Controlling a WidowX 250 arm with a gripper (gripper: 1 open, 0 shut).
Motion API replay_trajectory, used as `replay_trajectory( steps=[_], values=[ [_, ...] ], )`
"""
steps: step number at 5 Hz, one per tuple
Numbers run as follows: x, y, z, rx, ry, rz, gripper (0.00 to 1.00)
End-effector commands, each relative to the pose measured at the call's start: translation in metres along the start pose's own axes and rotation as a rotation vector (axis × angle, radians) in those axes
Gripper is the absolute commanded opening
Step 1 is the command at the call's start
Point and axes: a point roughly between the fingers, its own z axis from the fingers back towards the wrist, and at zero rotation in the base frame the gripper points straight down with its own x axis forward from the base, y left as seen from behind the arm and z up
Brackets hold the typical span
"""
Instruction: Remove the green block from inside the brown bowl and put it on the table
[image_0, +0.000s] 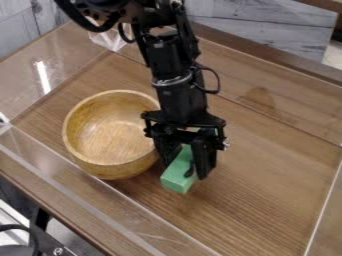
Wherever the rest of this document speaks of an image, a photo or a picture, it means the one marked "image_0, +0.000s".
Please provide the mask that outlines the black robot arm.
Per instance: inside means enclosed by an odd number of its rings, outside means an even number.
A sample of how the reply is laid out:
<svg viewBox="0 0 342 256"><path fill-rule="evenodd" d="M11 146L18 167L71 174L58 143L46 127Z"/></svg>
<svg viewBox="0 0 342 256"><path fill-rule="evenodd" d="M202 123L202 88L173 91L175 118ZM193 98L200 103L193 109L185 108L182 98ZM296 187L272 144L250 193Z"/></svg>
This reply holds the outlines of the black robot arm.
<svg viewBox="0 0 342 256"><path fill-rule="evenodd" d="M193 153L188 175L205 179L226 148L226 121L209 112L208 96L221 92L205 85L210 68L198 62L200 39L189 21L185 0L54 0L87 31L115 28L137 44L151 70L161 108L142 113L145 133L166 164L182 146Z"/></svg>

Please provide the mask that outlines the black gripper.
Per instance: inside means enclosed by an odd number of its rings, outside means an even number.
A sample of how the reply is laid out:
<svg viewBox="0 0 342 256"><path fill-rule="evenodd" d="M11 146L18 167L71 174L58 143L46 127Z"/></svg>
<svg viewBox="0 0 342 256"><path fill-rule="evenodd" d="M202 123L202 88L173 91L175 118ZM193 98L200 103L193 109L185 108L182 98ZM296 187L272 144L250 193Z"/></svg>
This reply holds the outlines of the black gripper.
<svg viewBox="0 0 342 256"><path fill-rule="evenodd" d="M217 151L226 148L226 121L209 112L208 95L218 91L206 88L201 71L174 79L154 78L151 85L161 109L142 113L146 136L154 139L165 166L178 156L181 143L190 147L190 167L183 177L196 174L204 180L217 167Z"/></svg>

